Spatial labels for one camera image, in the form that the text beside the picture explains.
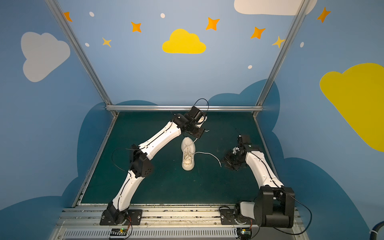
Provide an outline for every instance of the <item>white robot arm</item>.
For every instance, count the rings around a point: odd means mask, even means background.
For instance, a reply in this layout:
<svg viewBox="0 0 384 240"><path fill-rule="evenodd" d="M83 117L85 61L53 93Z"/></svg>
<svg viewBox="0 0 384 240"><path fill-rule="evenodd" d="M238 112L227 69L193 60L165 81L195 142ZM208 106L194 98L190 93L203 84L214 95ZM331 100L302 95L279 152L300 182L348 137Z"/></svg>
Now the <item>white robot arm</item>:
<svg viewBox="0 0 384 240"><path fill-rule="evenodd" d="M127 210L137 187L141 181L153 171L153 165L150 160L172 139L180 136L184 132L200 138L204 133L204 129L201 128L201 126L206 120L207 116L204 112L197 107L192 107L192 109L184 115L180 113L175 114L163 129L147 141L139 146L132 145L132 166L118 194L103 212L100 225L122 224L127 218Z"/></svg>
<svg viewBox="0 0 384 240"><path fill-rule="evenodd" d="M285 187L275 176L264 154L252 146L248 135L237 138L237 146L224 157L226 167L238 170L246 163L252 170L259 186L255 202L240 202L235 206L233 217L238 224L254 219L259 227L291 228L295 208L295 193Z"/></svg>

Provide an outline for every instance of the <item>painted cloud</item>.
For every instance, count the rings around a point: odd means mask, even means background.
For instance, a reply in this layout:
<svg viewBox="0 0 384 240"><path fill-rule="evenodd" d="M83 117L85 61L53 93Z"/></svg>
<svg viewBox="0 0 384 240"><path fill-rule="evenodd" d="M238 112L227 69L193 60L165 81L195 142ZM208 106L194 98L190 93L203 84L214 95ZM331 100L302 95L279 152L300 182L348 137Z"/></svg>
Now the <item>painted cloud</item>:
<svg viewBox="0 0 384 240"><path fill-rule="evenodd" d="M66 42L58 41L53 35L26 32L22 36L22 51L26 58L24 75L31 82L44 79L70 56Z"/></svg>
<svg viewBox="0 0 384 240"><path fill-rule="evenodd" d="M317 0L310 0L308 14ZM296 15L301 0L235 0L235 10L242 14Z"/></svg>

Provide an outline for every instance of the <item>metal bar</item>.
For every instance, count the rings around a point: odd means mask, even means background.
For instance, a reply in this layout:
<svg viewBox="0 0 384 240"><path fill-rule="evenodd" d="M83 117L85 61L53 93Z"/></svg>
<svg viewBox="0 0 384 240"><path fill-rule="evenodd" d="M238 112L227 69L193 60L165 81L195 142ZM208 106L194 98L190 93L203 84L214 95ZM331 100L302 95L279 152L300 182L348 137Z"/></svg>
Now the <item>metal bar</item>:
<svg viewBox="0 0 384 240"><path fill-rule="evenodd" d="M79 192L77 193L77 196L72 204L72 207L75 207L77 205L79 205L81 203L81 200L83 199L83 196L84 196L84 193L85 193L85 190L87 190L87 187L89 185L89 181L91 180L91 177L93 175L93 172L95 171L95 168L97 166L97 163L99 162L99 159L101 157L101 154L104 150L104 147L105 147L105 144L107 144L107 141L108 141L108 138L109 136L111 135L111 132L112 132L112 129L113 129L113 126L115 125L116 123L116 119L117 119L117 116L116 117L113 117L112 121L111 121L111 124L109 125L109 128L107 130L107 133L105 134L105 137L103 139L103 142L101 143L101 146L96 154L96 157L95 159L93 160L93 163L90 167L90 169L88 170L88 173L87 175L85 176L85 179L83 181L83 184L81 185L80 189L79 189Z"/></svg>
<svg viewBox="0 0 384 240"><path fill-rule="evenodd" d="M269 74L267 81L265 82L265 85L259 95L259 98L257 99L256 105L262 106L264 103L264 100L269 92L269 90L272 87L273 81L275 80L279 69L281 65L283 64L283 61L288 53L289 48L291 47L293 40L295 39L295 36L297 32L299 31L299 28L301 26L301 23L304 20L305 17L305 11L307 9L308 3L310 0L303 0L301 2L301 5L295 15L295 18L292 21L292 24L288 30L287 36L285 37L285 41L283 42L283 46L281 47L279 54L277 55L276 61L273 64L271 73Z"/></svg>
<svg viewBox="0 0 384 240"><path fill-rule="evenodd" d="M102 99L104 100L105 104L111 105L113 104L111 99L109 98L106 90L104 89L104 86L102 85L99 77L96 74L96 71L91 65L91 62L87 58L83 48L81 47L81 44L79 40L77 39L74 31L72 30L71 26L69 25L67 19L63 15L63 11L57 2L57 0L45 0L48 7L50 8L53 16L55 17L56 21L59 23L59 26L63 30L65 36L68 38L69 42L71 43L74 51L76 52L77 56L79 57L81 63L83 64L85 70L87 71L89 77L91 78L93 84L95 85L96 89L99 91L99 94L101 95Z"/></svg>
<svg viewBox="0 0 384 240"><path fill-rule="evenodd" d="M262 142L263 142L263 145L264 145L264 149L265 149L266 155L268 156L269 161L271 162L272 171L273 171L273 173L276 175L277 179L279 179L279 176L277 175L277 171L276 171L275 165L273 164L271 155L269 154L268 148L266 147L266 143L265 143L265 140L264 140L262 131L261 131L261 129L260 129L259 123L257 122L256 117L254 117L253 119L255 120L256 127L257 127L257 131L259 132L259 135L260 135L260 137L261 137L261 139L262 139Z"/></svg>
<svg viewBox="0 0 384 240"><path fill-rule="evenodd" d="M191 106L168 105L107 105L109 111L189 111ZM195 106L200 110L224 112L224 111L262 111L262 106Z"/></svg>

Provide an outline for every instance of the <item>black cable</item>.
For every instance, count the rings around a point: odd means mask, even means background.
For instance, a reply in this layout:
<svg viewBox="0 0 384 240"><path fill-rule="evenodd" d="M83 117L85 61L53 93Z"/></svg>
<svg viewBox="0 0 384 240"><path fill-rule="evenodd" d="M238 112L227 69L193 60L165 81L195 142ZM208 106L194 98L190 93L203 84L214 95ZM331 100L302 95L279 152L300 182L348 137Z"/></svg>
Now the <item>black cable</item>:
<svg viewBox="0 0 384 240"><path fill-rule="evenodd" d="M311 212L311 210L310 210L306 205L304 205L304 204L302 204L300 201L298 201L296 198L292 197L292 195L290 195L289 193L287 193L286 191L284 191L284 189L282 189L281 187L279 187L279 186L275 183L275 181L272 180L272 182L273 182L279 189L281 189L285 194L289 195L289 196L290 196L291 198L293 198L296 202L298 202L299 204L303 205L306 209L308 209L308 211L309 211L310 214L311 214L311 218L310 218L310 221L309 221L307 227L306 227L301 233L288 233L288 232L281 231L280 229L277 229L277 228L275 228L275 227L274 227L274 229L276 229L276 230L278 230L278 231L280 231L280 232L283 232L283 233L285 233L285 234L289 234L289 235L300 235L300 234L305 233L305 232L307 231L307 229L309 228L309 226L311 225L311 222L312 222L312 212Z"/></svg>
<svg viewBox="0 0 384 240"><path fill-rule="evenodd" d="M209 102L205 99L205 98L199 98L198 100L205 100L206 102L207 102L207 104L208 104L208 108L207 108L207 112L208 112L208 109L209 109Z"/></svg>
<svg viewBox="0 0 384 240"><path fill-rule="evenodd" d="M371 230L371 234L369 236L369 240L376 240L376 237L377 237L377 232L380 230L381 227L384 226L384 221L382 222L379 222L378 224L376 224L372 230Z"/></svg>
<svg viewBox="0 0 384 240"><path fill-rule="evenodd" d="M166 131L168 131L171 127L172 127L172 123L173 123L173 119L172 119L172 121L171 121L171 123L170 123L170 125L169 125L169 128L167 128L165 131L163 131L160 135L158 135L155 139L153 139L150 143L148 143L146 146L148 146L149 144L151 144L153 141L155 141L156 139L158 139L161 135L163 135L164 134L164 132L166 132Z"/></svg>
<svg viewBox="0 0 384 240"><path fill-rule="evenodd" d="M124 184L124 186L122 187L122 190L121 190L121 192L120 192L119 195L122 194L122 192L123 192L123 190L124 190L124 188L125 188L125 185L127 185L128 182L129 182L129 179L128 179L128 181ZM119 197L119 199L118 199L118 208L117 208L118 211L120 211L120 208L119 208L119 202L120 202L120 197Z"/></svg>
<svg viewBox="0 0 384 240"><path fill-rule="evenodd" d="M112 152L112 154L111 154L112 163L113 163L118 169L123 170L124 172L129 173L128 170L124 170L124 169L120 168L119 166L117 166L116 163L115 163L115 161L113 160L113 154L115 153L116 150L119 150L119 149L126 149L126 150L137 150L137 149L129 149L129 148L119 147L119 148L116 148L116 149Z"/></svg>
<svg viewBox="0 0 384 240"><path fill-rule="evenodd" d="M305 233L305 232L307 231L308 227L311 225L311 222L312 222L312 212L311 212L311 210L310 210L306 205L304 205L304 204L302 204L300 201L298 201L296 198L292 197L289 193L285 192L284 189L282 189L281 187L279 187L279 186L275 183L275 181L272 179L272 176L271 176L271 174L269 173L268 167L266 166L266 164L264 163L264 161L261 160L261 162L264 164L264 166L265 166L265 168L266 168L266 170L267 170L267 172L268 172L269 177L271 178L272 182L276 185L276 187L278 187L278 188L279 188L280 190L282 190L285 194L289 195L289 196L290 196L291 198L293 198L296 202L298 202L299 204L301 204L302 206L304 206L306 209L308 209L308 211L309 211L310 214L311 214L311 218L310 218L310 221L309 221L307 227L306 227L301 233L288 233L288 232L281 231L281 230L279 230L279 229L277 229L277 228L275 228L275 227L274 227L274 229L276 229L276 230L278 230L278 231L280 231L280 232L289 234L289 235L300 235L300 234Z"/></svg>
<svg viewBox="0 0 384 240"><path fill-rule="evenodd" d="M261 227L259 227L259 230L257 230L257 233L256 233L253 237L251 237L250 239L253 239L253 238L259 233L260 228L261 228Z"/></svg>

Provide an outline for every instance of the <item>mounting plate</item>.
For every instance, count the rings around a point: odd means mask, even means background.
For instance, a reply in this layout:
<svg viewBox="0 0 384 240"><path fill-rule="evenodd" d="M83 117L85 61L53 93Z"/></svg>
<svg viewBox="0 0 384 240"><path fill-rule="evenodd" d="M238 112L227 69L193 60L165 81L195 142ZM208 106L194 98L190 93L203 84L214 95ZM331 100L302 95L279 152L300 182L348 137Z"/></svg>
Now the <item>mounting plate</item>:
<svg viewBox="0 0 384 240"><path fill-rule="evenodd" d="M219 209L221 225L238 225L235 221L234 209ZM248 220L244 225L250 225L251 220Z"/></svg>

